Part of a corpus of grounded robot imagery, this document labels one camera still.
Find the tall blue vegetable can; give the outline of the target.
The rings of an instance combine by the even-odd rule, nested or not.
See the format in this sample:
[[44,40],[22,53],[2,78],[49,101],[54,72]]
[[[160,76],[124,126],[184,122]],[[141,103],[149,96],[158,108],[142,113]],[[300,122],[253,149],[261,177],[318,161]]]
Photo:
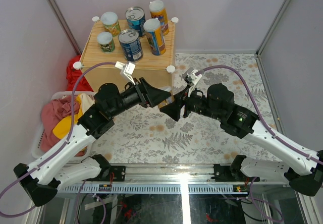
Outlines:
[[158,19],[149,19],[144,23],[143,28],[151,52],[156,56],[164,54],[166,52],[166,45],[160,21]]

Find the short green can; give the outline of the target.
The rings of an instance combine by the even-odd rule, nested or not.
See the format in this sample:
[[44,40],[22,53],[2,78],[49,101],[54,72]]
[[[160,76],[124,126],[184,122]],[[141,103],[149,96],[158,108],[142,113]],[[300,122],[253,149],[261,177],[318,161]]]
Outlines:
[[109,32],[98,34],[97,43],[103,53],[111,53],[115,50],[113,36]]

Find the blue soup can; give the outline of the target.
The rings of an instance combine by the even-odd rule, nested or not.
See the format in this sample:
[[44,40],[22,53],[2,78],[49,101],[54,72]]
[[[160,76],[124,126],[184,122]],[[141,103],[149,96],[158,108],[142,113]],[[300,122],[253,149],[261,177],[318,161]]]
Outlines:
[[136,30],[139,33],[139,37],[145,36],[143,25],[146,19],[143,8],[130,7],[126,10],[125,17],[130,29]]

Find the short yellow can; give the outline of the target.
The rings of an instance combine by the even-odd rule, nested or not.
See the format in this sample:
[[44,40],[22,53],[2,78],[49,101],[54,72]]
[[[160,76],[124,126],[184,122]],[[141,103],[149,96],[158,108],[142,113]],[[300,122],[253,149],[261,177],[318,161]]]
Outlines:
[[105,30],[109,32],[113,37],[117,37],[120,32],[120,25],[118,16],[114,12],[105,12],[100,18]]

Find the tall yellow lidded can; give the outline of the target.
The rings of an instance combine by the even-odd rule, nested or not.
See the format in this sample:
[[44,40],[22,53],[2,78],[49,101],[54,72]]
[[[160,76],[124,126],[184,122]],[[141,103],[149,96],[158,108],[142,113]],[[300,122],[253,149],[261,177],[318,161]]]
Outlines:
[[163,35],[167,35],[169,32],[168,17],[166,7],[163,1],[154,0],[149,3],[149,11],[152,18],[158,18],[160,21],[161,30]]

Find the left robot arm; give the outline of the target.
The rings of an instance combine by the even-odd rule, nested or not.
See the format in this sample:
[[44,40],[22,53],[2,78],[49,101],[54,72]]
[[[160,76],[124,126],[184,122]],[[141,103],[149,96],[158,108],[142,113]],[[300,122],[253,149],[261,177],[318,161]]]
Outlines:
[[82,180],[110,181],[111,165],[100,154],[70,167],[65,165],[107,132],[115,116],[136,105],[155,107],[170,96],[170,92],[149,85],[144,78],[123,92],[113,83],[101,85],[94,96],[95,103],[78,119],[71,134],[33,163],[20,163],[14,168],[34,205],[47,204],[59,190]]

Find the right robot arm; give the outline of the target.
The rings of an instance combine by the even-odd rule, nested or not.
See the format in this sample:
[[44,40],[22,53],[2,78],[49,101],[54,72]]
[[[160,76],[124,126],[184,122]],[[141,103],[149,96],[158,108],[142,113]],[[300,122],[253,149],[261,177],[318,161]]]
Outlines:
[[288,184],[295,191],[315,196],[322,186],[322,151],[306,149],[275,130],[268,130],[257,114],[234,102],[234,94],[223,84],[209,86],[207,94],[185,88],[174,101],[160,108],[178,121],[196,113],[220,122],[225,133],[253,142],[279,161],[257,160],[236,155],[230,166],[217,166],[218,181],[272,180]]

